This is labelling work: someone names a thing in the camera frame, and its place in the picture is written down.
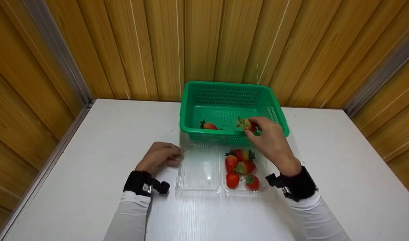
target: right hand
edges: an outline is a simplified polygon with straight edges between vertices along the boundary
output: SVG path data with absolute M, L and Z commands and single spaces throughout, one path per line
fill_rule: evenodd
M 245 130 L 246 137 L 267 157 L 284 176 L 292 177 L 301 171 L 300 161 L 294 157 L 281 126 L 271 120 L 258 116 L 249 118 L 258 125 L 261 136 Z

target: red strawberry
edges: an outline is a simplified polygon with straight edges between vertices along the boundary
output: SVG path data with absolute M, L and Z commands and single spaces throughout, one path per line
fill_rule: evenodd
M 204 119 L 203 119 L 202 122 L 200 122 L 200 128 L 210 129 L 210 130 L 218 130 L 218 128 L 213 123 L 206 123 Z
M 255 159 L 255 152 L 252 152 L 249 149 L 249 152 L 241 149 L 231 150 L 229 153 L 226 153 L 226 156 L 233 155 L 237 158 L 238 161 L 252 161 Z
M 237 166 L 237 158 L 233 155 L 226 157 L 226 169 L 227 173 L 234 173 L 234 168 Z
M 253 162 L 241 161 L 237 163 L 234 171 L 241 174 L 250 174 L 255 168 L 256 166 Z
M 240 182 L 240 177 L 237 174 L 232 174 L 232 173 L 228 173 L 226 175 L 227 178 L 227 186 L 231 189 L 235 189 L 237 188 L 239 182 Z
M 236 127 L 237 128 L 242 128 L 243 130 L 250 130 L 252 132 L 257 131 L 257 125 L 253 122 L 250 122 L 249 119 L 243 119 L 242 117 L 238 117 L 238 119 L 235 120 L 236 122 Z
M 259 180 L 254 175 L 249 175 L 246 177 L 246 187 L 249 190 L 256 191 L 259 188 Z

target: hand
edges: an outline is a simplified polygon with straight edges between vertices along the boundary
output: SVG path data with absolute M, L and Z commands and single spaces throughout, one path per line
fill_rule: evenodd
M 250 122 L 258 125 L 261 136 L 245 130 L 246 137 L 267 157 L 281 174 L 292 177 L 301 171 L 300 161 L 294 157 L 281 126 L 265 117 L 251 117 Z
M 135 170 L 146 171 L 155 176 L 160 167 L 178 167 L 181 154 L 181 149 L 172 143 L 154 142 Z

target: green strawberry calyx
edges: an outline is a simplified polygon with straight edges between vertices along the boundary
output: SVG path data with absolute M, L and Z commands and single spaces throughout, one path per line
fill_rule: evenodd
M 255 181 L 254 175 L 248 175 L 246 178 L 246 184 L 252 184 Z
M 249 149 L 248 155 L 249 155 L 248 157 L 249 161 L 253 161 L 255 159 L 255 152 L 252 152 L 250 149 Z
M 248 125 L 245 122 L 245 119 L 242 119 L 240 116 L 238 117 L 238 119 L 235 120 L 235 123 L 236 123 L 237 128 L 242 128 L 243 130 L 246 129 L 246 127 Z
M 203 121 L 200 121 L 200 128 L 204 129 L 205 128 L 205 120 L 203 119 Z
M 241 163 L 238 163 L 233 170 L 238 173 L 246 173 L 246 168 Z

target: black wrist strap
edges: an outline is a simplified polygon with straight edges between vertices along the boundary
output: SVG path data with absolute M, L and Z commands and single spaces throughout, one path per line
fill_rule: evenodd
M 132 171 L 126 180 L 123 192 L 132 191 L 136 195 L 151 197 L 151 189 L 154 188 L 160 194 L 167 194 L 169 183 L 159 182 L 146 171 Z
M 280 175 L 276 177 L 275 174 L 265 177 L 270 186 L 277 188 L 286 188 L 288 192 L 284 192 L 285 197 L 291 198 L 298 202 L 302 199 L 310 198 L 315 194 L 318 188 L 315 185 L 312 177 L 304 166 L 301 166 L 301 171 L 293 177 Z

